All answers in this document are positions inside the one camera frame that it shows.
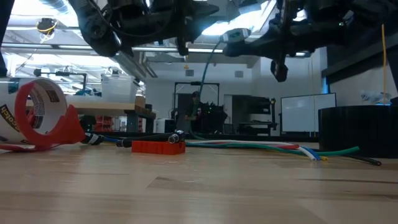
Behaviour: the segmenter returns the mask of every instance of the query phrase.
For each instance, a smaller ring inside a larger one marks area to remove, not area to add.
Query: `wooden floor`
[[[0,223],[397,223],[398,161],[113,146],[0,154]]]

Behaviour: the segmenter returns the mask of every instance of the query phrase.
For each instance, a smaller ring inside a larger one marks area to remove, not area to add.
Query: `black hose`
[[[382,165],[382,163],[380,161],[377,161],[375,159],[371,159],[371,158],[368,158],[368,157],[355,156],[355,155],[345,155],[345,157],[356,159],[356,160],[359,160],[359,161],[362,161],[362,162],[367,162],[367,163],[372,164],[374,166],[381,166]]]
[[[154,136],[144,136],[138,138],[126,138],[116,143],[117,147],[131,147],[133,141],[168,141],[173,133],[157,134]]]

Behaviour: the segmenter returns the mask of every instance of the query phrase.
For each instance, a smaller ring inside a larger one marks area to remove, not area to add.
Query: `red block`
[[[185,142],[170,144],[169,142],[133,141],[131,152],[177,155],[185,153]]]

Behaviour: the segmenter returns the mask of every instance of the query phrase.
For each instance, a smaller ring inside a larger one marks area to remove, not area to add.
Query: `green cable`
[[[188,147],[209,147],[209,148],[220,148],[220,149],[226,149],[226,148],[256,148],[256,149],[269,149],[269,150],[274,150],[278,152],[286,152],[286,153],[291,153],[291,154],[297,154],[297,155],[304,155],[304,153],[296,150],[290,150],[290,149],[281,149],[278,147],[272,147],[272,146],[266,146],[262,144],[246,144],[246,143],[228,143],[228,144],[198,144],[194,142],[187,142]],[[346,154],[350,154],[353,152],[356,152],[359,150],[359,147],[352,147],[350,149],[344,149],[340,151],[333,151],[333,152],[317,152],[319,156],[342,156]]]

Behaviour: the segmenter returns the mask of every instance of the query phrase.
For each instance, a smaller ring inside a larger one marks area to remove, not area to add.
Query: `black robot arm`
[[[253,42],[228,43],[223,53],[229,57],[257,55],[272,59],[271,72],[278,82],[287,78],[286,55],[314,52],[331,44],[350,44],[350,24],[379,26],[397,9],[398,0],[277,0],[279,12],[269,21],[268,31]],[[294,21],[304,10],[307,18]],[[353,17],[345,18],[349,11]]]
[[[100,55],[112,57],[121,49],[176,37],[181,55],[187,42],[216,22],[208,17],[217,6],[192,0],[108,0],[100,10],[93,0],[69,0],[84,40]]]

